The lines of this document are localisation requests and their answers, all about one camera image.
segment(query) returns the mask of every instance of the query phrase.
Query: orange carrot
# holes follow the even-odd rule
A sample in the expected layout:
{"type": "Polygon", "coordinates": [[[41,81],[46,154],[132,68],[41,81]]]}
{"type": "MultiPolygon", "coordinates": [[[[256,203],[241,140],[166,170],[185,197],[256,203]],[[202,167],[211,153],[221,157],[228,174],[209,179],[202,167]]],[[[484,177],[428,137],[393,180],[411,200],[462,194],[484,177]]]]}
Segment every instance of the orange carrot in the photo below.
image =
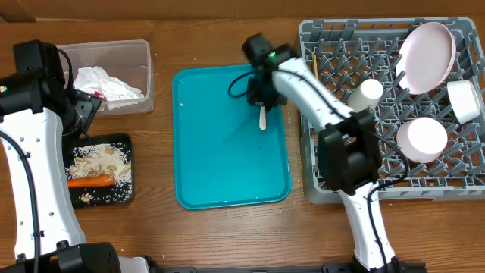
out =
{"type": "Polygon", "coordinates": [[[114,185],[114,177],[102,174],[98,177],[83,177],[69,180],[68,187],[109,187],[114,185]]]}

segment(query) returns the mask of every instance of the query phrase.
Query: gray dish rack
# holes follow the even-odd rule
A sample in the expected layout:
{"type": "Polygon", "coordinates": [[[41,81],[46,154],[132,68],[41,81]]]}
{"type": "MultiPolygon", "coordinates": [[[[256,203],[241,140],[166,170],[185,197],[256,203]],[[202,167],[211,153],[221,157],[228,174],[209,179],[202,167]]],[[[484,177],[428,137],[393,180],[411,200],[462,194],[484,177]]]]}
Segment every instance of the gray dish rack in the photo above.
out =
{"type": "MultiPolygon", "coordinates": [[[[465,17],[409,19],[342,19],[305,20],[297,39],[301,56],[313,67],[313,55],[318,59],[321,82],[343,102],[363,80],[374,78],[384,86],[384,96],[375,110],[377,132],[396,141],[399,127],[418,117],[431,117],[446,128],[449,142],[442,155],[428,164],[409,162],[409,178],[394,187],[379,192],[381,199],[485,199],[485,59],[472,20],[465,17]],[[448,79],[435,90],[413,96],[399,87],[404,73],[396,75],[401,60],[399,49],[406,37],[427,22],[446,25],[455,36],[456,61],[448,79]],[[449,104],[446,82],[471,80],[479,93],[482,114],[460,124],[449,104]]],[[[318,134],[302,119],[302,170],[306,198],[313,203],[341,202],[337,192],[330,190],[318,171],[318,134]]],[[[380,174],[392,180],[404,171],[402,160],[387,145],[381,143],[383,165],[380,174]]]]}

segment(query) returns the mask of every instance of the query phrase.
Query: clear plastic bin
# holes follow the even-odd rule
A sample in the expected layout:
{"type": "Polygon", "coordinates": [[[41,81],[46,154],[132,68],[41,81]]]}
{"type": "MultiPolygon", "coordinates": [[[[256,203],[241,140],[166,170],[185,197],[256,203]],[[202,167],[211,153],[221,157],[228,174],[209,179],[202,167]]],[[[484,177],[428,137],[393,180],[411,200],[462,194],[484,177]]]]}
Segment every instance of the clear plastic bin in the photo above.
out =
{"type": "MultiPolygon", "coordinates": [[[[150,45],[145,40],[89,42],[75,45],[58,45],[66,51],[73,66],[74,79],[77,69],[99,66],[109,76],[116,77],[144,95],[140,99],[103,102],[96,115],[124,115],[153,111],[155,85],[150,45]]],[[[61,56],[62,69],[68,71],[67,62],[61,56]]]]}

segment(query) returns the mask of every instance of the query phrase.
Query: wooden table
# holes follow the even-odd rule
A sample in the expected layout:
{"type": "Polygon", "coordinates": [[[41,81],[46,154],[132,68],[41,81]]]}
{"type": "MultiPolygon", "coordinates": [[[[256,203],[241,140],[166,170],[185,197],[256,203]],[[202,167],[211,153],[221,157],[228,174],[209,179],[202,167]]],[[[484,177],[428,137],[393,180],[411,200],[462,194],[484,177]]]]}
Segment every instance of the wooden table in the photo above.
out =
{"type": "MultiPolygon", "coordinates": [[[[485,16],[472,17],[485,37],[485,16]]],[[[146,39],[155,64],[155,110],[96,118],[92,135],[131,135],[136,197],[125,206],[77,210],[88,242],[108,241],[119,255],[150,255],[161,266],[197,268],[319,266],[350,262],[353,238],[343,206],[314,205],[302,189],[299,113],[283,108],[293,188],[282,202],[187,211],[175,200],[171,81],[189,67],[246,62],[241,45],[262,31],[274,45],[293,43],[302,19],[160,20],[0,24],[0,76],[14,72],[11,47],[41,39],[55,45],[146,39]]],[[[0,266],[14,262],[15,214],[0,155],[0,266]]],[[[485,271],[484,202],[383,202],[388,236],[402,261],[429,272],[485,271]]]]}

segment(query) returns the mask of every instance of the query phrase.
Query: paper towel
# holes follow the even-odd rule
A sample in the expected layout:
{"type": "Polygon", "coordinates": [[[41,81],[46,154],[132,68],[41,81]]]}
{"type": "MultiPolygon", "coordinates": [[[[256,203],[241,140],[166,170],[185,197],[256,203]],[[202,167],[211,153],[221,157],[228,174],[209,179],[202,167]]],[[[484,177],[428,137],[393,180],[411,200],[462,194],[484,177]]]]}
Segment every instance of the paper towel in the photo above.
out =
{"type": "MultiPolygon", "coordinates": [[[[73,83],[74,88],[89,94],[101,93],[108,102],[125,99],[139,99],[144,95],[138,88],[127,85],[122,80],[110,77],[101,67],[83,67],[77,70],[77,77],[73,83]]],[[[110,110],[121,106],[132,105],[131,103],[108,104],[110,110]]]]}

